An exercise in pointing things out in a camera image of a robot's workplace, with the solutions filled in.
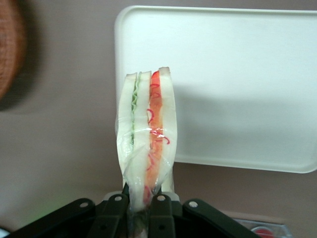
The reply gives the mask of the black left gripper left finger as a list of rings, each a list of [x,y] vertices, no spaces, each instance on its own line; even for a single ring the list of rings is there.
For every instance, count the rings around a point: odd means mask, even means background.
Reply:
[[[7,238],[119,238],[125,232],[129,187],[108,193],[100,204],[77,199],[30,224]]]

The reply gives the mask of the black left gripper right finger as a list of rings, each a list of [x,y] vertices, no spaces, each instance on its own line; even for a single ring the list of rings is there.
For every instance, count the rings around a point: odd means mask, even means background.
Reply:
[[[201,199],[183,204],[159,192],[150,206],[151,238],[257,238],[258,235]]]

